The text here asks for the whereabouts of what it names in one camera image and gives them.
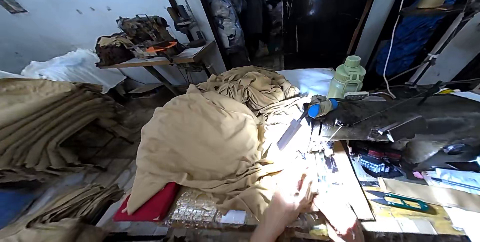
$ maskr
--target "folded fabric stack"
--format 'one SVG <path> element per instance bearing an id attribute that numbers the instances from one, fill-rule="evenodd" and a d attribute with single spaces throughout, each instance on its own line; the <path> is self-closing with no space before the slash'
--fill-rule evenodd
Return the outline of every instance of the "folded fabric stack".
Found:
<path id="1" fill-rule="evenodd" d="M 0 79 L 0 183 L 81 167 L 60 144 L 96 119 L 115 116 L 101 87 L 45 79 Z"/>
<path id="2" fill-rule="evenodd" d="M 101 228 L 88 225 L 106 205 L 117 202 L 123 191 L 117 185 L 88 185 L 60 195 L 39 211 L 0 230 L 0 242 L 100 242 Z"/>
<path id="3" fill-rule="evenodd" d="M 298 92 L 278 73 L 239 67 L 198 88 L 190 85 L 185 95 L 157 108 L 141 131 L 128 213 L 176 182 L 215 194 L 224 214 L 245 210 L 259 218 L 275 175 L 298 154 L 272 145 L 302 114 L 307 99 Z M 308 147 L 310 137 L 304 136 Z"/>

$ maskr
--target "red fabric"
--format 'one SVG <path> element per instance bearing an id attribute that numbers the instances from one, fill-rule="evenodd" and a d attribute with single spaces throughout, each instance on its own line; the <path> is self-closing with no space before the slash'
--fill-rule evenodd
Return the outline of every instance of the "red fabric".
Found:
<path id="1" fill-rule="evenodd" d="M 128 215 L 126 212 L 127 202 L 130 196 L 127 197 L 125 202 L 122 203 L 117 214 L 113 216 L 114 221 L 162 221 L 170 210 L 180 185 L 174 182 L 168 183 L 163 190 L 160 190 L 155 196 L 142 205 L 134 214 Z"/>

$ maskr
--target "human hand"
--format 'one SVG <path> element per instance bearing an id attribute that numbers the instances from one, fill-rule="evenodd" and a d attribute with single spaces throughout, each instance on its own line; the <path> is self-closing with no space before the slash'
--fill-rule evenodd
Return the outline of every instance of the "human hand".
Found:
<path id="1" fill-rule="evenodd" d="M 299 214 L 312 205 L 312 175 L 304 166 L 294 165 L 279 174 L 277 190 L 250 241 L 275 241 Z"/>
<path id="2" fill-rule="evenodd" d="M 334 242 L 364 242 L 362 225 L 340 194 L 324 193 L 313 200 L 312 209 L 327 218 L 328 236 Z"/>

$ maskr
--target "green scissors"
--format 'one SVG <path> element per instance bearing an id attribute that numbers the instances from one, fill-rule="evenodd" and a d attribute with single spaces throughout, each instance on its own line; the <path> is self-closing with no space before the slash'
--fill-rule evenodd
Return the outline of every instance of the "green scissors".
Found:
<path id="1" fill-rule="evenodd" d="M 417 199 L 412 199 L 409 197 L 403 197 L 395 194 L 390 194 L 390 193 L 385 193 L 381 191 L 375 191 L 375 190 L 367 190 L 369 194 L 375 195 L 379 197 L 379 199 L 373 199 L 371 200 L 372 202 L 376 202 L 381 205 L 389 206 L 389 207 L 395 207 L 395 208 L 405 208 L 405 209 L 410 209 L 410 210 L 415 210 L 415 211 L 420 211 L 420 212 L 427 212 L 429 210 L 428 204 L 425 202 L 422 202 Z M 385 197 L 390 197 L 393 199 L 398 199 L 402 203 L 397 203 L 397 202 L 389 202 L 385 199 Z M 412 202 L 412 203 L 417 203 L 419 207 L 411 206 L 405 201 Z"/>

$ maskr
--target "table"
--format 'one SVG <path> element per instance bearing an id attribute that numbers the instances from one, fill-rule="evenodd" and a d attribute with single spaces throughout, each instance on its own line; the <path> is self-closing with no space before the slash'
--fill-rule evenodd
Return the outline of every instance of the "table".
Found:
<path id="1" fill-rule="evenodd" d="M 212 74 L 217 74 L 213 69 L 212 65 L 207 63 L 203 58 L 212 50 L 215 46 L 215 41 L 207 42 L 204 46 L 198 48 L 186 49 L 182 53 L 172 56 L 173 61 L 176 64 L 186 64 L 186 63 L 201 63 L 205 73 L 210 77 Z M 140 59 L 133 58 L 129 61 L 110 65 L 110 66 L 99 66 L 101 69 L 122 69 L 122 68 L 135 68 L 135 67 L 144 67 L 150 74 L 152 74 L 156 79 L 161 81 L 173 94 L 176 96 L 180 95 L 180 91 L 177 87 L 173 86 L 154 66 L 166 66 L 173 65 L 165 57 L 159 56 L 150 59 Z"/>

